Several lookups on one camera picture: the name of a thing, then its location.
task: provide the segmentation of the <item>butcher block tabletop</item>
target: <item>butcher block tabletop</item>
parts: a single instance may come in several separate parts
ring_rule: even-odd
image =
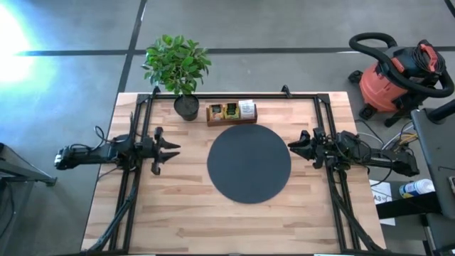
[[[356,133],[346,92],[330,95],[336,130]],[[109,138],[129,131],[137,93],[120,93]],[[326,170],[291,154],[291,176],[283,190],[257,204],[236,203],[214,187],[207,170],[210,147],[230,126],[207,127],[205,108],[238,100],[200,100],[198,118],[184,121],[173,100],[154,100],[149,133],[164,128],[164,139],[181,145],[178,156],[161,165],[161,175],[150,171],[152,159],[142,166],[139,195],[129,253],[132,254],[272,254],[337,253],[339,251]],[[270,128],[287,144],[301,130],[317,127],[313,100],[254,100],[257,123]],[[324,106],[321,105],[328,131]],[[115,166],[101,166],[100,175]],[[385,247],[367,171],[353,166],[348,173],[355,217],[381,247]],[[111,222],[117,205],[122,171],[103,176],[96,185],[82,249],[93,245]],[[347,221],[343,226],[350,243]],[[123,241],[120,225],[119,242]]]

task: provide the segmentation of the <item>gray floor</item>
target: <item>gray floor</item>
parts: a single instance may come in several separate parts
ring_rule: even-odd
[[[0,2],[0,56],[14,50],[126,50],[140,0],[5,0]],[[426,38],[435,46],[455,45],[455,20],[441,0],[157,0],[144,12],[137,49],[163,33],[183,34],[208,48],[347,47],[356,33],[389,33],[403,46]],[[455,74],[455,53],[442,53]],[[213,66],[204,92],[348,91],[353,113],[360,93],[346,81],[373,59],[359,53],[211,55]],[[150,91],[135,56],[127,92]],[[98,142],[92,128],[108,129],[125,62],[118,56],[7,57],[0,59],[0,141],[58,177],[53,188],[36,184],[8,255],[57,255],[77,252],[87,221],[98,166],[56,171],[53,157],[64,145]],[[428,100],[437,106],[445,100]],[[383,138],[385,115],[369,121]],[[359,131],[368,132],[361,124]],[[414,150],[428,177],[418,144]],[[386,170],[373,170],[382,178]],[[409,178],[392,174],[390,180]],[[384,227],[387,246],[423,253],[406,225]]]

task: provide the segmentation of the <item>black metal frame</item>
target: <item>black metal frame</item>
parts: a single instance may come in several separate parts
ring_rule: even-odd
[[[134,121],[133,121],[133,131],[137,130],[139,124],[139,116],[141,113],[141,107],[146,103],[146,112],[144,118],[144,126],[142,128],[141,138],[144,138],[147,135],[149,130],[149,121],[151,117],[151,107],[154,100],[174,100],[176,99],[175,95],[172,94],[161,94],[159,93],[158,87],[155,87],[152,94],[139,94],[136,99],[136,109],[134,111]],[[321,105],[326,108],[328,128],[330,130],[331,136],[336,135],[335,121],[333,119],[333,113],[331,109],[330,97],[326,93],[319,94],[291,94],[289,88],[285,85],[282,88],[282,92],[279,93],[245,93],[245,94],[236,94],[236,93],[208,93],[208,94],[195,94],[199,99],[289,99],[289,100],[313,100],[314,108],[316,112],[316,118],[318,126],[324,128]],[[127,190],[128,178],[130,171],[124,171],[122,175],[122,181],[120,183],[119,195],[117,198],[117,208],[114,216],[114,220],[109,224],[106,232],[101,236],[98,242],[92,246],[87,251],[82,251],[73,255],[127,255],[129,251],[129,244],[131,241],[132,228],[133,228],[133,219],[134,211],[136,208],[137,195],[139,193],[139,182],[141,178],[141,166],[142,161],[139,163],[139,168],[134,171],[134,179],[132,183],[131,191],[128,197],[125,199],[125,194]],[[353,207],[350,200],[347,175],[345,171],[338,171],[340,178],[341,192],[340,196],[334,178],[334,170],[326,167],[328,188],[331,194],[332,208],[333,208],[333,218],[335,220],[338,244],[340,248],[340,254],[349,254],[349,255],[395,255],[395,256],[405,256],[408,254],[399,254],[386,251],[378,247],[373,243],[365,243],[365,241],[370,242],[371,239],[368,234],[362,229],[360,223],[355,219],[353,214]],[[351,240],[353,241],[353,249],[348,249],[346,245],[346,237],[344,235],[343,224],[341,220],[341,213],[345,215],[348,219],[348,227],[350,230]],[[117,249],[117,238],[119,232],[119,224],[126,212],[128,212],[125,235],[121,249]],[[368,250],[361,250],[359,237],[363,238],[363,242]],[[107,244],[107,241],[110,240],[109,247],[107,250],[103,251],[103,248]]]

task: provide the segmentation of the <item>black circular mat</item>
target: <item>black circular mat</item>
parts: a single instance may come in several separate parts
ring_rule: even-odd
[[[291,174],[286,144],[271,129],[241,124],[213,142],[207,160],[215,187],[239,203],[260,203],[276,196]]]

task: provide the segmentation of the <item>vacuum hose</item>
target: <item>vacuum hose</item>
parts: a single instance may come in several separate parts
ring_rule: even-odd
[[[393,65],[392,60],[390,60],[390,58],[382,51],[358,43],[358,41],[367,39],[376,39],[386,42],[388,48],[397,46],[397,42],[395,39],[393,39],[392,36],[384,33],[361,33],[349,40],[349,46],[353,50],[369,55],[378,60],[381,65],[386,65],[388,67],[386,75],[392,78],[394,82],[397,82],[397,86],[402,87],[406,90],[418,92],[427,97],[435,98],[448,97],[454,93],[454,82],[450,78],[447,70],[444,69],[444,71],[442,71],[441,75],[439,76],[439,81],[441,82],[442,89],[425,87],[423,85],[411,82],[398,71],[398,69]]]

